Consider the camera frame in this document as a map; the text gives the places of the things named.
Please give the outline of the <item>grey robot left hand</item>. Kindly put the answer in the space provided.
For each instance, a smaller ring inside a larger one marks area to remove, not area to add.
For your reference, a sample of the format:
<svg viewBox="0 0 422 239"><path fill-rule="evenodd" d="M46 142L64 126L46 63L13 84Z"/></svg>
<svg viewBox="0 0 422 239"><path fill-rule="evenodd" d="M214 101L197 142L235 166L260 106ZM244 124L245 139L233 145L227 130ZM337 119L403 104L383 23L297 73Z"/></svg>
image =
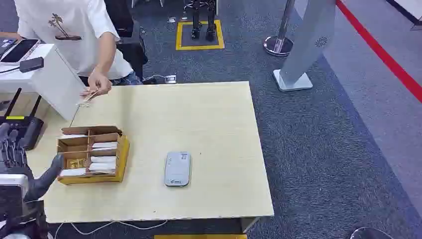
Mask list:
<svg viewBox="0 0 422 239"><path fill-rule="evenodd" d="M64 155L56 154L50 167L37 179L28 165L26 150L17 138L16 129L10 131L8 123L0 126L0 173L23 174L28 178L28 192L23 198L25 202L41 198L64 168Z"/></svg>

